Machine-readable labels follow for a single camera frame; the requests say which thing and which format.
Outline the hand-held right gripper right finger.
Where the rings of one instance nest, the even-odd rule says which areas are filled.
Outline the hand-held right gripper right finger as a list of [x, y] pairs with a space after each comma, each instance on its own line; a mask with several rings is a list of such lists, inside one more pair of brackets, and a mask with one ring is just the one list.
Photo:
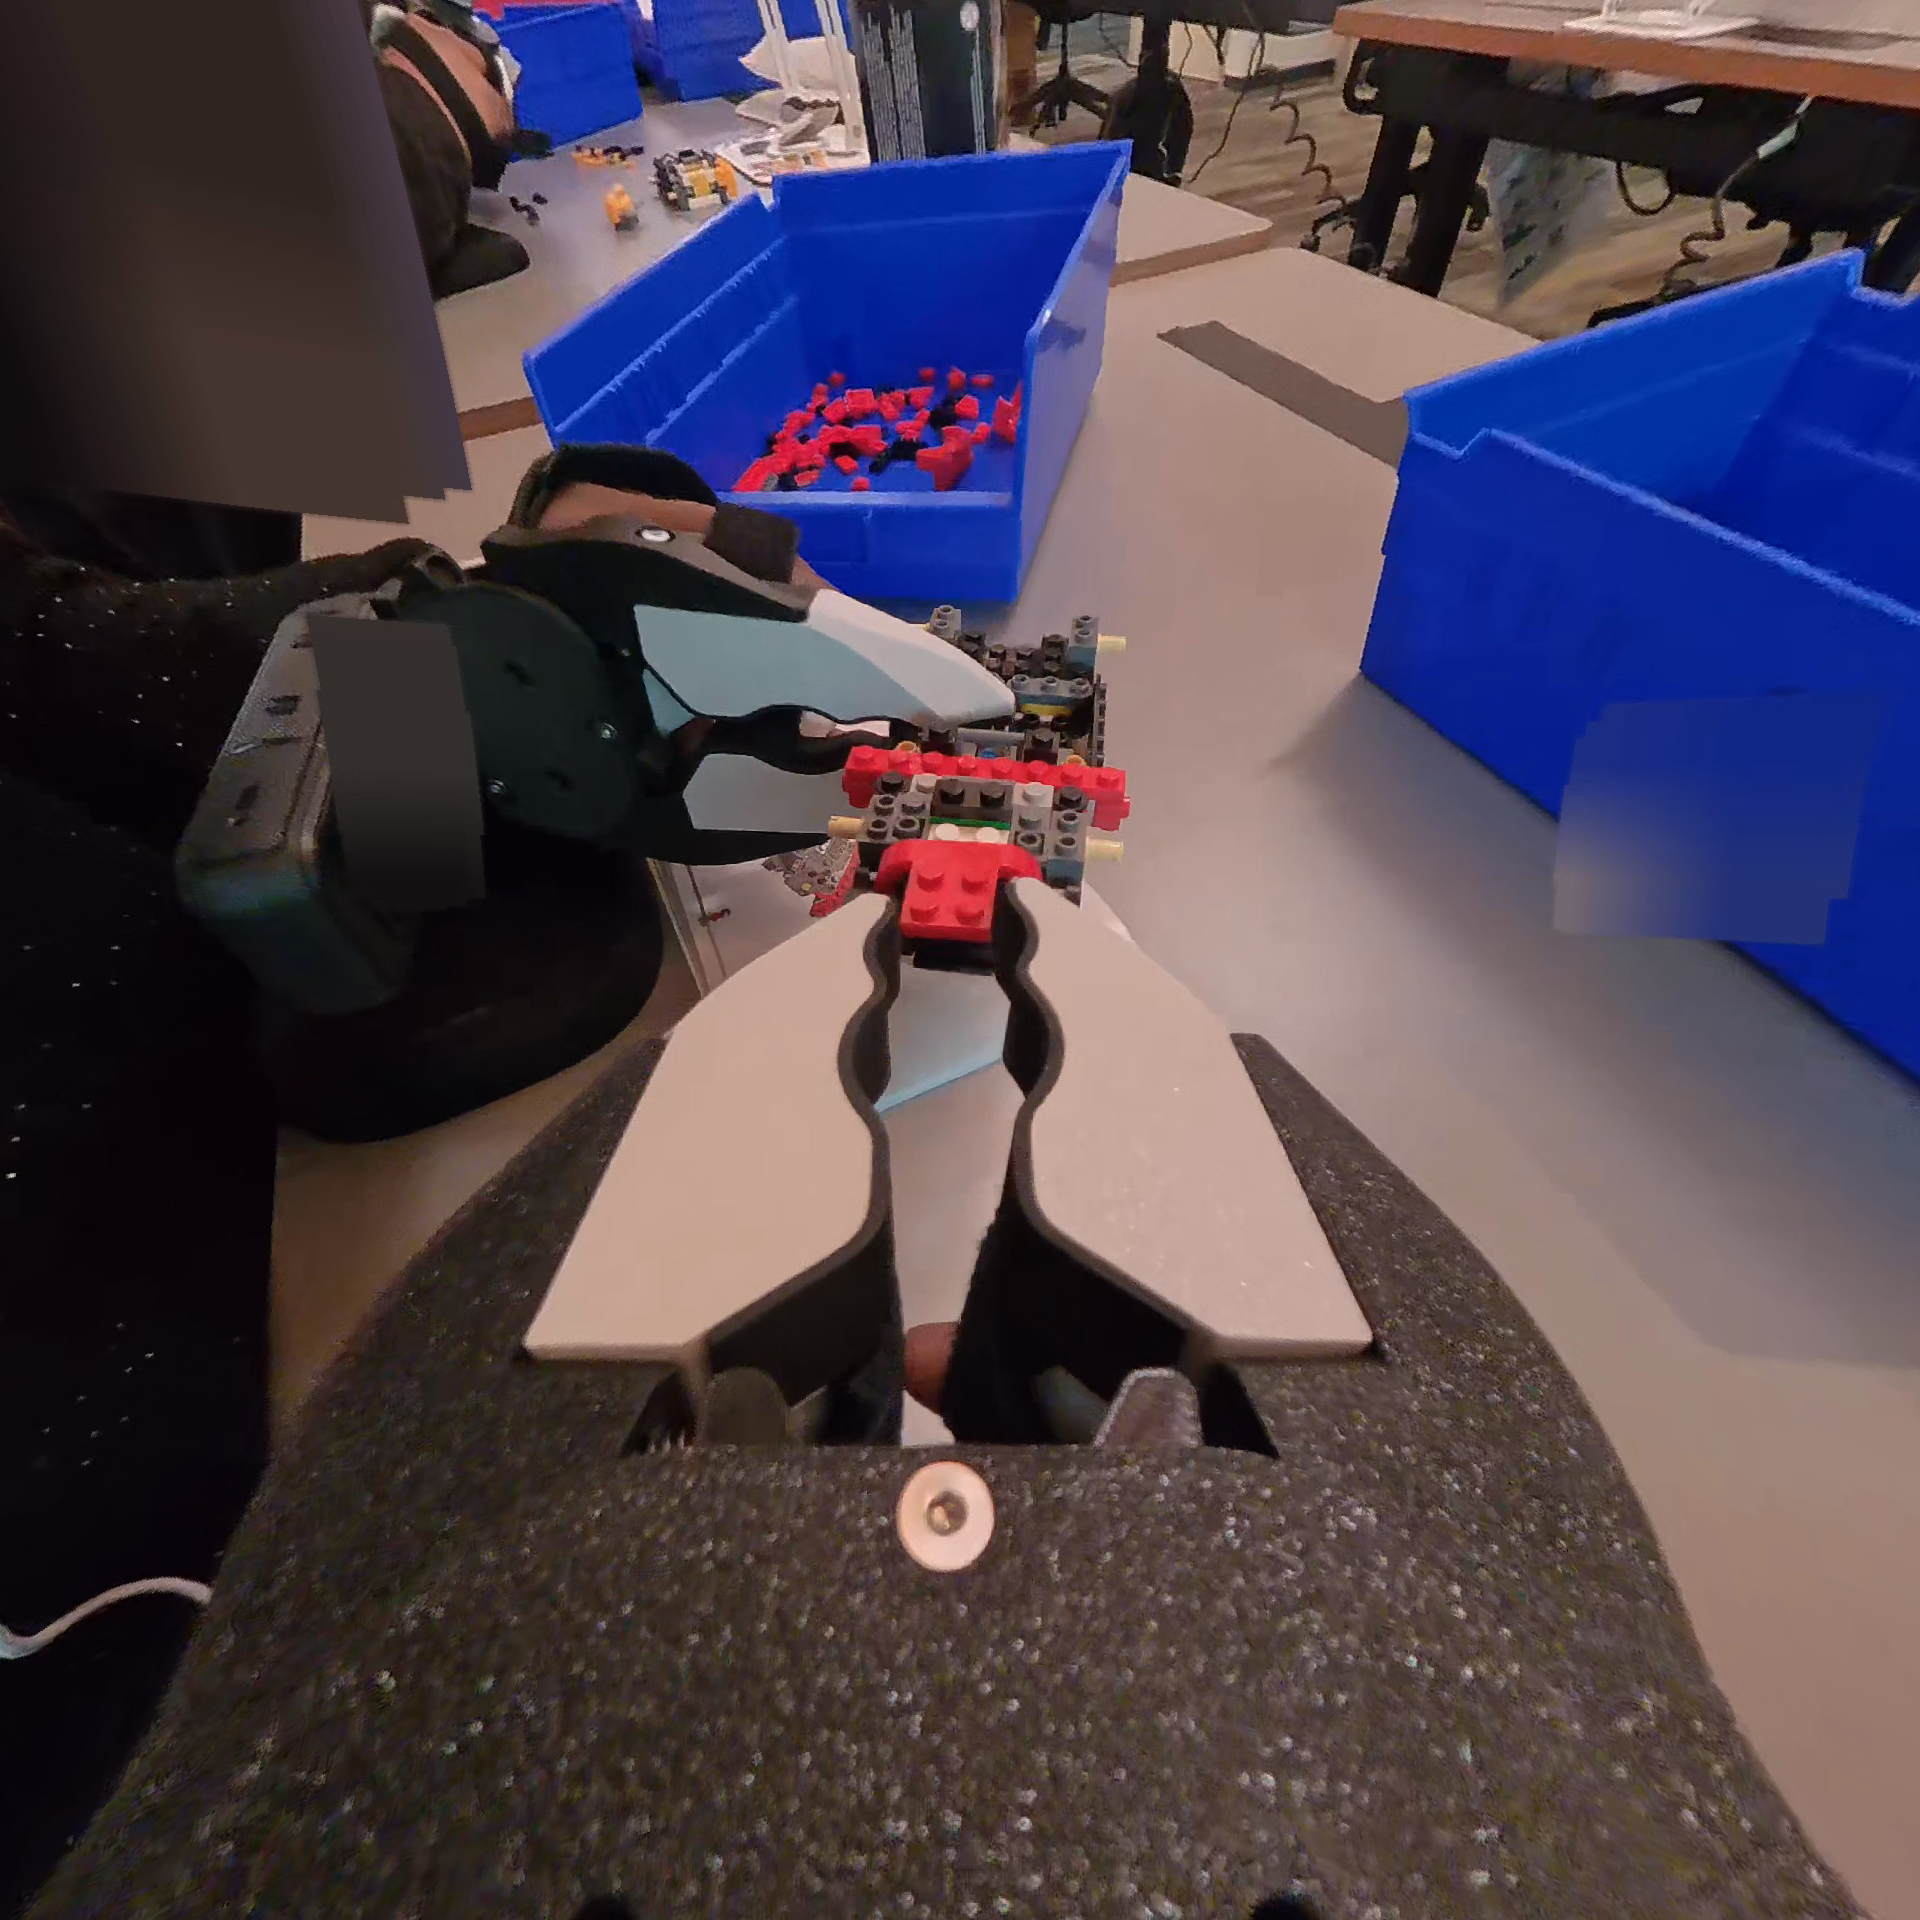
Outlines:
[[1021, 1105], [944, 1377], [961, 1446], [1269, 1446], [1245, 1366], [1375, 1334], [1229, 1029], [1038, 880], [1000, 887]]

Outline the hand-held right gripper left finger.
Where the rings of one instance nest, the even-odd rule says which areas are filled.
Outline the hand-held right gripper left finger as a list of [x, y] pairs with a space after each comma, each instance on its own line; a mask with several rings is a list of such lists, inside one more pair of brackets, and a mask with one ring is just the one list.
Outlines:
[[900, 1432], [889, 1150], [895, 903], [861, 896], [662, 1042], [547, 1290], [533, 1360], [652, 1362], [699, 1402], [742, 1373], [828, 1446]]

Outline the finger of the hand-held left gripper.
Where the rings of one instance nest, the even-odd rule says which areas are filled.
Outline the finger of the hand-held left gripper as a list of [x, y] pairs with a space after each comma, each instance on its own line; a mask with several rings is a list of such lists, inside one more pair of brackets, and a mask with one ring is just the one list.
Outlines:
[[688, 760], [733, 754], [808, 771], [803, 719], [835, 730], [984, 727], [1014, 714], [1007, 681], [950, 640], [838, 590], [811, 595], [799, 618], [632, 610], [644, 701], [655, 730]]
[[685, 867], [735, 867], [803, 853], [829, 840], [843, 811], [843, 769], [789, 773], [761, 760], [709, 754], [684, 790]]

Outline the red lego piece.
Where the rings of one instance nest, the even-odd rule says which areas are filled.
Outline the red lego piece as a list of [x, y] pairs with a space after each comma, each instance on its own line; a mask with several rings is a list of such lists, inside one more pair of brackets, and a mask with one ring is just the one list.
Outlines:
[[902, 944], [987, 950], [1000, 885], [1041, 878], [1041, 865], [1003, 840], [920, 837], [893, 841], [870, 885], [893, 902]]

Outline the grey and red lego model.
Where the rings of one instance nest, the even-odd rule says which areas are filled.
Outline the grey and red lego model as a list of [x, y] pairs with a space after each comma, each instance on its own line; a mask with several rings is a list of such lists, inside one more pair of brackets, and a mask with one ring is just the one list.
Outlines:
[[[816, 920], [879, 896], [873, 873], [893, 841], [920, 837], [1007, 841], [1041, 865], [1041, 883], [1079, 906], [1089, 857], [1110, 857], [1131, 795], [1123, 769], [1109, 765], [1109, 683], [1102, 666], [1123, 650], [1095, 616], [1067, 633], [1019, 647], [972, 626], [958, 607], [937, 607], [926, 632], [981, 661], [1014, 693], [1014, 714], [984, 727], [912, 733], [867, 727], [843, 765], [841, 832], [803, 853], [767, 855]], [[919, 969], [984, 975], [992, 947], [910, 947]]]

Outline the lego instruction booklet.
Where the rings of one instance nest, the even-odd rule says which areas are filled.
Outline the lego instruction booklet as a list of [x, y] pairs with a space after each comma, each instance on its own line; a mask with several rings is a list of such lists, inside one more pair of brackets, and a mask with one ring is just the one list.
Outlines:
[[[758, 862], [719, 870], [653, 862], [652, 877], [702, 999], [767, 952], [825, 927], [811, 914], [814, 896]], [[998, 1066], [1003, 1026], [1006, 998], [992, 977], [908, 968], [889, 1018], [892, 1080], [877, 1113]]]

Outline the person's left hand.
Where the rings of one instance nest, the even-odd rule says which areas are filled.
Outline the person's left hand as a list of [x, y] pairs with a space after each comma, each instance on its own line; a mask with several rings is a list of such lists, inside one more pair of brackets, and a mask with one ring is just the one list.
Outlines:
[[758, 510], [571, 485], [542, 507], [534, 528], [560, 536], [580, 533], [600, 521], [653, 526], [672, 537], [685, 537], [765, 585], [796, 589], [806, 595], [828, 590], [828, 581], [799, 558], [798, 528]]

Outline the white papers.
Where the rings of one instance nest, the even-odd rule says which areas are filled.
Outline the white papers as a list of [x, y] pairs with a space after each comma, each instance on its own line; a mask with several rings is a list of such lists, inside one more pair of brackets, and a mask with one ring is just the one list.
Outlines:
[[737, 103], [732, 138], [719, 141], [713, 153], [756, 187], [780, 176], [848, 173], [870, 162], [867, 138], [848, 121], [838, 97], [780, 88]]

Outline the tall black box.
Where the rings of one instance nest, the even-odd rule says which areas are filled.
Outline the tall black box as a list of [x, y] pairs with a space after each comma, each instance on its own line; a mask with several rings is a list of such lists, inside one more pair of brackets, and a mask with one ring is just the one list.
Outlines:
[[873, 162], [1000, 146], [1000, 3], [848, 3], [846, 14]]

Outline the person's black sweater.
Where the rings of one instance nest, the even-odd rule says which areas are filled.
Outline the person's black sweater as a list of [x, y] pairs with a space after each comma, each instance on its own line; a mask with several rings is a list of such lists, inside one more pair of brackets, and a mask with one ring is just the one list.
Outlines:
[[430, 544], [134, 584], [4, 521], [4, 1917], [141, 1745], [269, 1453], [271, 1094], [174, 853], [294, 609]]

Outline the blue storage bin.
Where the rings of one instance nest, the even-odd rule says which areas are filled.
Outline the blue storage bin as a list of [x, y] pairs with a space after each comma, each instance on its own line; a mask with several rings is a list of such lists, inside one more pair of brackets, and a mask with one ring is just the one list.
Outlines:
[[640, 120], [632, 41], [619, 5], [502, 5], [496, 32], [519, 63], [520, 129], [563, 145]]
[[756, 3], [652, 3], [638, 35], [638, 65], [669, 101], [742, 99], [771, 88], [744, 67], [764, 39]]

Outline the black office chair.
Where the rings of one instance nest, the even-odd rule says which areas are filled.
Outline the black office chair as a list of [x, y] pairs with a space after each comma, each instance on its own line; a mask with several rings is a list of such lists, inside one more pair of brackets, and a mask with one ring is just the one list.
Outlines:
[[[1039, 23], [1039, 37], [1059, 41], [1059, 69], [1028, 93], [1012, 95], [1007, 127], [1021, 133], [1056, 129], [1069, 109], [1093, 113], [1099, 136], [1131, 146], [1131, 173], [1164, 185], [1182, 185], [1193, 142], [1193, 106], [1185, 88], [1169, 69], [1169, 27], [1184, 19], [1185, 5], [1174, 3], [1035, 3], [1028, 5]], [[1131, 78], [1116, 93], [1081, 83], [1071, 73], [1067, 39], [1071, 23], [1104, 14], [1131, 16], [1143, 23], [1141, 55]]]

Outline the large blue plastic bin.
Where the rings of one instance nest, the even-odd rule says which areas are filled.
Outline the large blue plastic bin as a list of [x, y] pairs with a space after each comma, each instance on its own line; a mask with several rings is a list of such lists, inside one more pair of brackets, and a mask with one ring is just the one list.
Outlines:
[[1839, 251], [1413, 392], [1359, 672], [1559, 817], [1743, 814], [1749, 957], [1915, 1074], [1915, 295]]

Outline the printed plastic sheet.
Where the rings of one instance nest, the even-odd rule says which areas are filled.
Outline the printed plastic sheet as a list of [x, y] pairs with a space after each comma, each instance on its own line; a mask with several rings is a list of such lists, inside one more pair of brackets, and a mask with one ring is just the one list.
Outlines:
[[1497, 307], [1521, 299], [1587, 246], [1613, 198], [1613, 168], [1592, 155], [1493, 141], [1486, 194], [1497, 241]]

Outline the wooden desk with black legs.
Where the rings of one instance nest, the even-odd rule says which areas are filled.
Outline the wooden desk with black legs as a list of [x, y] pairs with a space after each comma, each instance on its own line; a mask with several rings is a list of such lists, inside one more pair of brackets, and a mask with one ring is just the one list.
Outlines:
[[1345, 106], [1379, 121], [1349, 264], [1436, 297], [1491, 150], [1655, 174], [1683, 201], [1832, 235], [1915, 287], [1915, 5], [1342, 5]]

